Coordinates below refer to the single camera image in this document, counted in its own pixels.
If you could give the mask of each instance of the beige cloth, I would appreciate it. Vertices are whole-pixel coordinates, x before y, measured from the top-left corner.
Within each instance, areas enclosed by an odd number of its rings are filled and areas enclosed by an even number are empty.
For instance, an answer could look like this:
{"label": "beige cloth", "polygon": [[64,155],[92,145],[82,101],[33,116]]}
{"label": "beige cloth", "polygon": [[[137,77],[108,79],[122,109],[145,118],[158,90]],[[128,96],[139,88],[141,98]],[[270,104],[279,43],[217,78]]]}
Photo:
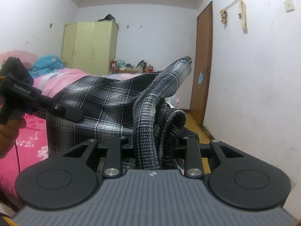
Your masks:
{"label": "beige cloth", "polygon": [[247,31],[248,27],[246,24],[246,3],[244,2],[244,0],[239,0],[238,17],[241,20],[241,28],[244,31]]}
{"label": "beige cloth", "polygon": [[225,9],[222,9],[220,14],[222,16],[222,24],[227,24],[228,12]]}

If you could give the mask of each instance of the black and white plaid fabric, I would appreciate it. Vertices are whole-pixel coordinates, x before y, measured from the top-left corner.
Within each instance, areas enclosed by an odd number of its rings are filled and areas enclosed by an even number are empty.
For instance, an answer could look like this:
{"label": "black and white plaid fabric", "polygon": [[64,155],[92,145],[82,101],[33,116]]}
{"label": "black and white plaid fabric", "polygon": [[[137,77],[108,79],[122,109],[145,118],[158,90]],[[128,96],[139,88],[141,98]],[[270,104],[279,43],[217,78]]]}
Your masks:
{"label": "black and white plaid fabric", "polygon": [[112,137],[133,136],[136,159],[127,160],[125,169],[175,168],[173,141],[181,132],[186,136],[197,134],[184,129],[185,113],[169,108],[165,98],[176,93],[190,72],[191,58],[185,57],[165,70],[124,81],[85,76],[73,82],[55,98],[81,108],[84,117],[72,122],[47,115],[49,155],[91,138],[108,143]]}

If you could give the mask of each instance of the hand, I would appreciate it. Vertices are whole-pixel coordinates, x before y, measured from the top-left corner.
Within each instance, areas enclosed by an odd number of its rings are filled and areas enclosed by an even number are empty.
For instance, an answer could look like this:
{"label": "hand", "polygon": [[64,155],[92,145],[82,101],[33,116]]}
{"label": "hand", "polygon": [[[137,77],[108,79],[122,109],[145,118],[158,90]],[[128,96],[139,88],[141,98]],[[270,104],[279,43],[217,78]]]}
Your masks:
{"label": "hand", "polygon": [[20,120],[9,120],[6,125],[0,124],[0,158],[4,158],[14,146],[19,129],[26,127],[24,118]]}

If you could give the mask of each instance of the gray gripper base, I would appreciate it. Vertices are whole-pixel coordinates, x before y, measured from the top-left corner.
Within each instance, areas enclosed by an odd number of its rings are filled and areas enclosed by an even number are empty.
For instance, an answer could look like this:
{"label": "gray gripper base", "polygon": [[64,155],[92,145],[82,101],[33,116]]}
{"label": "gray gripper base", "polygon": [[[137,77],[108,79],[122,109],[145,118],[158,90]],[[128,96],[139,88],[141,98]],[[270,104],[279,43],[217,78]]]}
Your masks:
{"label": "gray gripper base", "polygon": [[177,170],[128,170],[105,180],[80,205],[61,211],[25,207],[13,220],[19,226],[290,226],[296,221],[282,208],[248,212],[230,207],[201,180]]}

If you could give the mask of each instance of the logo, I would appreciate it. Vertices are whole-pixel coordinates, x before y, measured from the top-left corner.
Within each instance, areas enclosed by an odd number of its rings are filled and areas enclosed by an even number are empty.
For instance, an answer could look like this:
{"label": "logo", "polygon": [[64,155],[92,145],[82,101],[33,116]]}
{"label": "logo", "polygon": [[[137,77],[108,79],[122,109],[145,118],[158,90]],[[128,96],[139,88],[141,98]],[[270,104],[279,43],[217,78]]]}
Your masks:
{"label": "logo", "polygon": [[150,172],[149,175],[150,176],[157,176],[158,174],[156,172]]}
{"label": "logo", "polygon": [[27,93],[27,94],[30,94],[30,93],[31,93],[31,91],[29,91],[29,90],[27,90],[27,89],[24,89],[23,87],[20,87],[20,86],[18,86],[18,85],[16,85],[16,84],[14,84],[14,87],[15,87],[16,89],[18,89],[18,90],[23,91],[24,93]]}

